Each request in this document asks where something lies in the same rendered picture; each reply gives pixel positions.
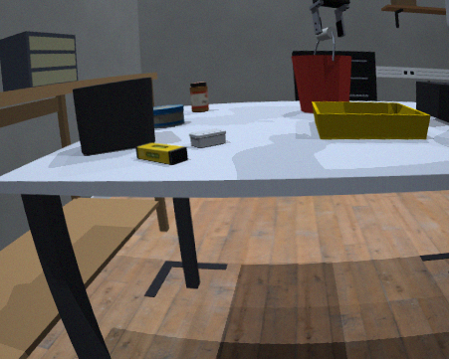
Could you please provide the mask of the orange jar with dark lid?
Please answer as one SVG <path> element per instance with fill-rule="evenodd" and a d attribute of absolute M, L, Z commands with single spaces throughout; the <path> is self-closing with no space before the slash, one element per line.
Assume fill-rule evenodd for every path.
<path fill-rule="evenodd" d="M 209 110 L 208 88 L 206 83 L 190 84 L 191 111 L 204 112 Z"/>

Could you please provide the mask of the yellow shallow tray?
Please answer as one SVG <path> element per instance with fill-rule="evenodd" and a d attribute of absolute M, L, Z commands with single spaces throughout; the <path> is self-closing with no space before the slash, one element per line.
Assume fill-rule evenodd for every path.
<path fill-rule="evenodd" d="M 431 116 L 398 102 L 312 101 L 312 105 L 320 139 L 426 139 Z"/>

